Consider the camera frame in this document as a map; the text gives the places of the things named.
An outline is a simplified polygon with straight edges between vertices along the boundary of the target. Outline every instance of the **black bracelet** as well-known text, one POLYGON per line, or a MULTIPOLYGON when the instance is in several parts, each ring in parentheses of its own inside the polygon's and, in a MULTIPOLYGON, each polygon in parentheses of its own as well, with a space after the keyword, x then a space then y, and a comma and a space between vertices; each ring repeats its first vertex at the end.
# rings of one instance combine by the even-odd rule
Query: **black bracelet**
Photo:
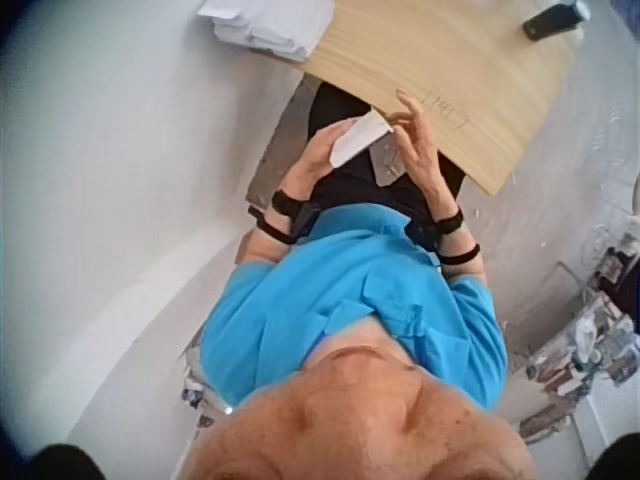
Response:
POLYGON ((274 240, 279 241, 280 243, 284 243, 285 245, 293 245, 296 241, 291 238, 290 235, 281 232, 277 228, 272 225, 269 225, 267 221, 264 219, 264 214, 255 208, 254 206, 250 206, 248 210, 249 214, 255 217, 256 219, 256 227, 262 230, 264 233, 269 235, 274 240))
POLYGON ((470 262, 471 260, 476 258, 479 253, 480 253, 480 245, 476 243, 476 246, 473 247, 473 249, 471 249, 467 253, 463 253, 462 255, 456 255, 454 257, 445 257, 444 255, 440 255, 439 253, 437 253, 436 255, 438 256, 438 259, 440 260, 440 263, 442 265, 454 266, 454 265, 464 265, 465 263, 470 262))

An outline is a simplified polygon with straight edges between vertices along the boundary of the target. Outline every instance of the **hand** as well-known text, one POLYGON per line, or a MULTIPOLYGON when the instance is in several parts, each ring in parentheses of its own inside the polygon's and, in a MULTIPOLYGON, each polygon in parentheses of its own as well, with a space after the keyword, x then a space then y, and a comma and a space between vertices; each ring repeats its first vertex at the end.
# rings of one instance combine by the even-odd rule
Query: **hand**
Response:
POLYGON ((438 148, 422 106, 404 90, 396 90, 396 95, 409 112, 393 113, 389 121, 393 125, 393 139, 409 177, 421 189, 441 184, 438 148))
POLYGON ((312 182, 313 185, 321 178, 329 175, 333 170, 333 166, 329 162, 333 144, 338 138, 347 133, 356 120, 356 118, 349 118, 318 130, 313 138, 309 140, 300 160, 291 167, 290 173, 304 177, 307 181, 312 182))

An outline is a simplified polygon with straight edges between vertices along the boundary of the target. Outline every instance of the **black pants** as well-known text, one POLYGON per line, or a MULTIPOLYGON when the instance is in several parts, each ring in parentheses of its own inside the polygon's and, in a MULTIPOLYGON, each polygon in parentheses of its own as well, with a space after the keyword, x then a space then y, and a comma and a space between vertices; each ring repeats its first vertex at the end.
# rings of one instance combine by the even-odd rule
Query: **black pants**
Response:
MULTIPOLYGON (((321 128, 339 120, 364 115, 370 109, 369 105, 356 97, 333 85, 322 83, 309 113, 308 136, 311 138, 321 128)), ((442 175, 453 196, 457 197, 464 173, 440 152, 438 157, 442 175)), ((433 222, 422 192, 407 174, 387 187, 376 185, 369 150, 358 154, 320 180, 311 199, 323 210, 353 203, 377 203, 420 222, 433 222)))

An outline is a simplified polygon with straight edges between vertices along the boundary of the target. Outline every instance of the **wooden table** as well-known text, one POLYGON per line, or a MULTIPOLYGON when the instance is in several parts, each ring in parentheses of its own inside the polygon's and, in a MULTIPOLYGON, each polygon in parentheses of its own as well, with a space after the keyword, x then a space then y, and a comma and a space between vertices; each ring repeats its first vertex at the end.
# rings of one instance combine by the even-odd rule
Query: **wooden table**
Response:
POLYGON ((534 43, 522 23, 551 0, 335 0, 298 68, 383 112, 422 100, 438 146, 483 190, 509 178, 560 93, 576 36, 534 43))

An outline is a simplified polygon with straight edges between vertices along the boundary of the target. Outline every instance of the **curved white wall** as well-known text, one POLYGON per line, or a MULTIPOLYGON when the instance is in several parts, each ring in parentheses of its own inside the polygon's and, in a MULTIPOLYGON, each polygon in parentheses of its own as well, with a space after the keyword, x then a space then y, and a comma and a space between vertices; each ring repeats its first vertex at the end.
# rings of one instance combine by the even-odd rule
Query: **curved white wall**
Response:
POLYGON ((36 2, 2 52, 2 408, 29 450, 246 226, 300 74, 216 42, 200 3, 36 2))

